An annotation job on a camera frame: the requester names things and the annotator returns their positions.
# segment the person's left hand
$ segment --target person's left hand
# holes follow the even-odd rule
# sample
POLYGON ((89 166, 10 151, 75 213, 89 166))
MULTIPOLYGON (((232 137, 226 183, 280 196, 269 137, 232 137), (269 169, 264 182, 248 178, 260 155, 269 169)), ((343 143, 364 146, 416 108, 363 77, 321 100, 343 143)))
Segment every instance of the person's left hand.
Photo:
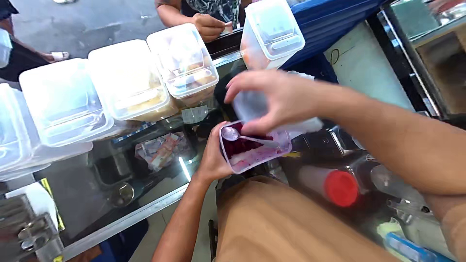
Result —
POLYGON ((201 164, 196 172, 196 176, 202 182, 211 184, 214 180, 224 178, 233 174, 233 170, 225 161, 220 151, 220 128, 227 122, 224 121, 210 132, 206 149, 202 155, 201 164))

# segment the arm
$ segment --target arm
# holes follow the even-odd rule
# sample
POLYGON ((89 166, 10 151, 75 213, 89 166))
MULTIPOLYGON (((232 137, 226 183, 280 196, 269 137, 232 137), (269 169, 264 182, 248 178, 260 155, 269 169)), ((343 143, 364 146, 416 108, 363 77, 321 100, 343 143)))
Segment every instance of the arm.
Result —
POLYGON ((349 88, 279 71, 239 74, 227 88, 226 103, 233 101, 241 90, 262 90, 267 97, 269 113, 247 123, 244 133, 265 133, 315 116, 330 118, 418 190, 432 194, 466 193, 466 132, 459 128, 349 88))
POLYGON ((233 173, 220 153, 219 130, 224 124, 212 129, 199 169, 160 238, 153 262, 191 261, 207 189, 214 180, 233 173))
POLYGON ((162 23, 167 27, 173 27, 186 23, 192 23, 192 17, 181 14, 182 0, 155 0, 155 6, 162 23))
POLYGON ((181 13, 181 1, 184 0, 155 0, 157 12, 162 23, 173 27, 186 23, 194 24, 204 42, 215 40, 225 29, 225 23, 208 14, 195 14, 187 17, 181 13))

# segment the customer's hand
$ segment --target customer's hand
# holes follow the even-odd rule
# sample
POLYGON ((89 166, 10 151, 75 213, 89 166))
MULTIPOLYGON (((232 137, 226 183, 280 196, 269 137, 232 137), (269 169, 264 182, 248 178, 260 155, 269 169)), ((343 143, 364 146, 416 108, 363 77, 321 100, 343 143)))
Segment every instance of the customer's hand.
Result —
POLYGON ((313 81, 283 71, 247 71, 235 76, 226 86, 225 103, 231 103, 240 91, 263 91, 268 114, 250 121, 241 133, 266 134, 275 127, 304 121, 312 117, 332 117, 340 101, 350 93, 348 88, 313 81))
POLYGON ((208 14, 195 14, 192 23, 196 26, 204 42, 212 42, 225 29, 225 23, 208 14))
POLYGON ((227 122, 216 125, 210 132, 206 149, 202 155, 201 164, 196 172, 196 178, 205 183, 212 183, 216 179, 233 174, 233 170, 226 163, 220 152, 220 128, 227 122))

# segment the sandal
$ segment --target sandal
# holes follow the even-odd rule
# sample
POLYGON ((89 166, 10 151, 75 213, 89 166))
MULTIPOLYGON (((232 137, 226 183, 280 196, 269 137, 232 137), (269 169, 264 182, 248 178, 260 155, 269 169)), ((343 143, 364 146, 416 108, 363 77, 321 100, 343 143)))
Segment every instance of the sandal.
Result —
POLYGON ((57 4, 71 4, 76 2, 76 0, 54 0, 54 2, 57 4))
POLYGON ((51 55, 54 58, 54 62, 60 62, 69 58, 68 52, 52 52, 51 55))

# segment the glass counter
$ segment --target glass counter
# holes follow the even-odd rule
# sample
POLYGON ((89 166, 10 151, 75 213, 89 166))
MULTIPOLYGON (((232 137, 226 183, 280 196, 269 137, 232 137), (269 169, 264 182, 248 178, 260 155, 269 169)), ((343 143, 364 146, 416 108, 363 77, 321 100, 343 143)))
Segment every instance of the glass counter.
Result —
MULTIPOLYGON (((245 68, 238 52, 214 63, 220 75, 218 86, 225 86, 245 68)), ((47 178, 62 218, 65 229, 60 237, 65 246, 65 260, 181 199, 200 164, 211 129, 229 119, 227 115, 232 120, 231 112, 225 113, 214 97, 199 106, 202 105, 207 106, 208 114, 198 123, 185 124, 179 112, 158 122, 145 123, 139 132, 124 139, 96 141, 92 151, 55 162, 34 174, 36 180, 47 178), (183 132, 190 150, 154 172, 145 160, 135 157, 135 146, 170 132, 183 132), (125 203, 115 201, 114 197, 122 187, 132 192, 125 203)))

